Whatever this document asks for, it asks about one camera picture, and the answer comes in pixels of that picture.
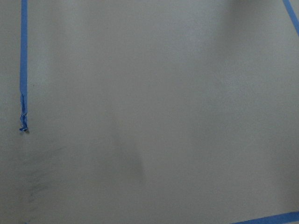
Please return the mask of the blue tape line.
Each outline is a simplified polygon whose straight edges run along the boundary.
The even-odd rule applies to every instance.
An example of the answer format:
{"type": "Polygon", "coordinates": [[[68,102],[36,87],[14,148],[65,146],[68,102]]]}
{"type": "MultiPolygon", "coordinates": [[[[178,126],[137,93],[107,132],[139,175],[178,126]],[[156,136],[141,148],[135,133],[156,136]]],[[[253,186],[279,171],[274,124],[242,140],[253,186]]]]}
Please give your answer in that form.
{"type": "Polygon", "coordinates": [[[21,132],[28,130],[28,1],[21,1],[20,104],[21,132]]]}
{"type": "Polygon", "coordinates": [[[295,11],[292,7],[291,2],[289,0],[283,0],[283,4],[285,6],[285,9],[286,9],[291,21],[292,21],[292,24],[294,26],[294,29],[295,29],[297,35],[299,35],[299,20],[295,14],[295,11]]]}
{"type": "Polygon", "coordinates": [[[287,224],[299,221],[299,212],[289,212],[279,215],[273,215],[268,217],[261,217],[241,222],[236,222],[234,224],[287,224]]]}

